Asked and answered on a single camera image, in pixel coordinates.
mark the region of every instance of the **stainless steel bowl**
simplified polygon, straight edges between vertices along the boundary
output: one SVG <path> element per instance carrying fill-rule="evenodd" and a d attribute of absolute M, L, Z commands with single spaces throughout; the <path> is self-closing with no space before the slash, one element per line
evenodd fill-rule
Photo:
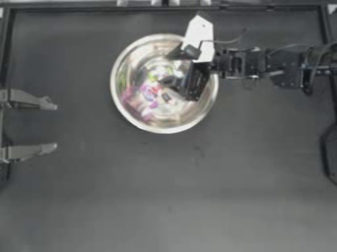
<path fill-rule="evenodd" d="M 134 42 L 120 54 L 111 74 L 115 105 L 139 129 L 170 134 L 194 127 L 210 112 L 218 90 L 218 76 L 211 75 L 198 102 L 186 101 L 158 79 L 183 77 L 190 61 L 168 61 L 164 55 L 182 42 L 175 34 L 154 34 Z"/>

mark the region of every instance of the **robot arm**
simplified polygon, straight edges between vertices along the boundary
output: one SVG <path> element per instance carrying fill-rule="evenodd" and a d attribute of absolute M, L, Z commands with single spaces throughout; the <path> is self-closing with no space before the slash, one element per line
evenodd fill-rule
<path fill-rule="evenodd" d="M 223 79 L 253 79 L 269 77 L 283 89 L 299 89 L 311 94 L 316 75 L 337 75 L 337 42 L 324 46 L 305 46 L 294 52 L 286 45 L 277 49 L 215 49 L 214 45 L 227 43 L 213 39 L 213 24 L 205 15 L 196 15 L 187 27 L 179 46 L 166 56 L 170 60 L 191 61 L 190 71 L 180 82 L 179 94 L 186 100 L 198 101 L 211 74 Z"/>

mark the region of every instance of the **bowl rim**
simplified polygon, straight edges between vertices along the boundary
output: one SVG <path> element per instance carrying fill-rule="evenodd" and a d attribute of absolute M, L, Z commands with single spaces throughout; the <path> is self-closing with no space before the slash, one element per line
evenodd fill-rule
<path fill-rule="evenodd" d="M 128 53 L 134 50 L 134 48 L 147 42 L 150 42 L 151 40 L 159 40 L 159 39 L 163 39 L 163 38 L 167 38 L 170 37 L 171 39 L 178 39 L 180 41 L 183 41 L 183 37 L 176 35 L 176 34 L 172 34 L 172 33 L 158 33 L 158 34 L 152 34 L 152 35 L 147 35 L 146 37 L 138 39 L 124 50 L 123 52 L 120 53 L 116 61 L 115 61 L 115 64 L 114 64 L 114 67 L 112 67 L 112 72 L 111 72 L 111 95 L 112 95 L 112 100 L 114 100 L 114 103 L 115 103 L 115 106 L 118 107 L 118 110 L 120 111 L 122 115 L 124 116 L 126 120 L 136 127 L 139 128 L 140 130 L 144 130 L 147 132 L 151 132 L 151 133 L 156 133 L 156 134 L 174 134 L 174 133 L 179 133 L 179 132 L 183 132 L 186 130 L 188 130 L 190 128 L 192 128 L 203 119 L 205 117 L 207 116 L 210 110 L 211 110 L 211 107 L 213 107 L 213 104 L 215 102 L 215 97 L 217 97 L 217 93 L 218 93 L 218 75 L 217 74 L 211 74 L 210 77 L 213 79 L 213 85 L 214 85 L 214 89 L 213 89 L 213 93 L 211 93 L 211 96 L 210 96 L 210 108 L 207 109 L 207 111 L 205 113 L 202 113 L 199 116 L 196 116 L 196 118 L 186 123 L 184 125 L 179 125 L 179 126 L 174 126 L 174 127 L 170 127 L 170 128 L 155 128 L 152 126 L 148 126 L 146 125 L 143 122 L 138 121 L 132 115 L 128 113 L 128 111 L 126 110 L 126 108 L 123 107 L 123 104 L 122 104 L 122 101 L 119 99 L 119 96 L 118 96 L 118 89 L 116 89 L 116 74 L 119 72 L 119 69 L 120 69 L 120 65 L 122 65 L 122 62 L 126 58 L 126 56 L 128 55 Z"/>

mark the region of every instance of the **black frame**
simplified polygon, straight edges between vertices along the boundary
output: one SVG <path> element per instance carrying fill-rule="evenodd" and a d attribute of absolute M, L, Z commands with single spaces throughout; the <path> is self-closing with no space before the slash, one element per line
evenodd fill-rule
<path fill-rule="evenodd" d="M 7 72 L 8 72 L 8 63 L 9 63 L 9 54 L 11 54 L 11 39 L 12 39 L 12 29 L 13 21 L 17 12 L 136 12 L 136 11 L 151 11 L 151 12 L 171 12 L 171 11 L 210 11 L 221 10 L 226 12 L 277 12 L 282 10 L 291 11 L 316 11 L 318 16 L 318 24 L 321 31 L 321 40 L 322 43 L 329 43 L 333 41 L 333 34 L 330 29 L 329 22 L 329 12 L 328 5 L 321 3 L 301 2 L 297 3 L 279 3 L 279 4 L 254 4 L 245 5 L 238 3 L 227 3 L 221 1 L 213 1 L 210 6 L 196 6 L 196 5 L 184 5 L 184 6 L 170 6 L 168 0 L 160 1 L 160 6 L 150 6 L 150 2 L 130 2 L 128 6 L 119 7 L 118 2 L 60 2 L 60 3 L 29 3 L 29 4 L 7 4 L 4 6 L 4 16 L 3 16 L 3 39 L 0 43 L 0 88 L 9 89 L 7 85 Z M 330 132 L 330 129 L 337 127 L 337 80 L 336 77 L 329 78 L 330 84 L 330 93 L 333 100 L 333 109 L 334 109 L 334 123 L 332 127 L 326 130 L 321 137 L 321 153 L 322 153 L 322 162 L 326 171 L 326 175 L 334 183 L 337 179 L 330 176 L 329 172 L 329 163 L 326 162 L 326 148 L 325 141 L 326 135 Z M 4 137 L 4 109 L 0 109 L 0 148 L 8 145 L 8 139 Z"/>

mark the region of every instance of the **black table surface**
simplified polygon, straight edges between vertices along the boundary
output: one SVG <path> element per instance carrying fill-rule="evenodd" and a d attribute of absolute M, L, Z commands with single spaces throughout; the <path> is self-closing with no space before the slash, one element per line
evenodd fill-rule
<path fill-rule="evenodd" d="M 313 12 L 210 13 L 239 46 L 321 43 Z M 140 37 L 183 34 L 194 12 L 27 13 L 15 21 L 8 84 L 57 111 L 11 111 L 15 144 L 57 151 L 13 166 L 0 193 L 0 251 L 336 251 L 337 188 L 318 138 L 333 121 L 316 93 L 221 81 L 207 119 L 156 135 L 120 116 L 116 57 Z"/>

